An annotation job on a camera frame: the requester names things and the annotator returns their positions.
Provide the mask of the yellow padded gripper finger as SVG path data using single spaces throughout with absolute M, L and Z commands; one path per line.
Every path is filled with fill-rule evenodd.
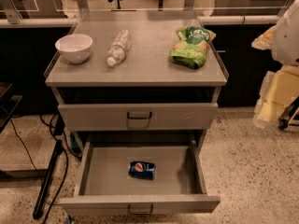
M 285 109 L 299 97 L 299 67 L 283 65 L 263 78 L 260 98 L 254 108 L 253 124 L 266 128 L 278 121 Z

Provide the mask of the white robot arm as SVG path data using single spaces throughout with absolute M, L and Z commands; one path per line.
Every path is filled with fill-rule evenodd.
M 267 72 L 254 108 L 253 123 L 265 128 L 278 121 L 299 97 L 299 0 L 295 0 L 276 25 L 258 36 L 251 46 L 271 50 L 272 59 L 281 63 L 277 72 Z

